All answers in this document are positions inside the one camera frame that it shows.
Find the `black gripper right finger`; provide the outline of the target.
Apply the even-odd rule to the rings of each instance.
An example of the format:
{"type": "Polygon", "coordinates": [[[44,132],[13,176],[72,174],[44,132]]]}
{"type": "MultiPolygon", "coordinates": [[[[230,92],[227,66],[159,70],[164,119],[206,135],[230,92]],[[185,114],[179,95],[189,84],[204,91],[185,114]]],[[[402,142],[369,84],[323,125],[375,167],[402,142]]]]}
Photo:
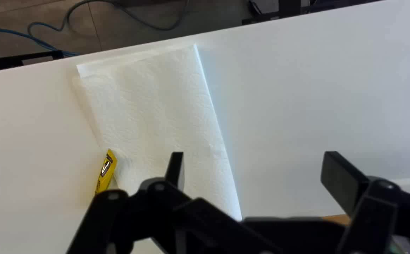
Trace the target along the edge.
{"type": "Polygon", "coordinates": [[[367,177],[338,152],[326,152],[320,181],[351,219],[338,254],[386,254],[393,238],[410,242],[410,194],[398,184],[367,177]]]}

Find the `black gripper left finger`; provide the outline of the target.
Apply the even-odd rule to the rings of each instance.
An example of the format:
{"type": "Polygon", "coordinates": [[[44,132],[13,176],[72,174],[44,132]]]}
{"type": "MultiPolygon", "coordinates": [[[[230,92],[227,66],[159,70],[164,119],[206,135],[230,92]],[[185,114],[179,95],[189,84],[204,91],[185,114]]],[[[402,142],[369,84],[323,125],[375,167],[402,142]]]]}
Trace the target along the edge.
{"type": "Polygon", "coordinates": [[[166,174],[144,181],[134,195],[104,191],[90,204],[66,254],[131,254],[152,241],[164,254],[238,254],[240,225],[204,200],[181,190],[183,154],[166,174]]]}

